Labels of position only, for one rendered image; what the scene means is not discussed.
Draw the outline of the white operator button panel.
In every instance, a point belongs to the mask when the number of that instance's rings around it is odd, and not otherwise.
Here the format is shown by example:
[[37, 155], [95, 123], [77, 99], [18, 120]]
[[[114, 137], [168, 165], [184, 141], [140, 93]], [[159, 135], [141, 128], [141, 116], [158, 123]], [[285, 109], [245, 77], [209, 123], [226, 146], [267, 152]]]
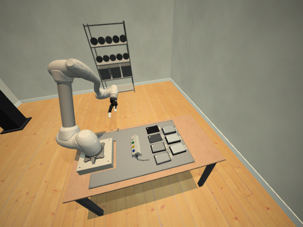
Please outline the white operator button panel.
[[[140, 142], [139, 137], [137, 135], [134, 135], [131, 137], [131, 147], [132, 147], [132, 156], [134, 157], [141, 157], [141, 148], [140, 148]], [[138, 159], [140, 160], [140, 159]]]

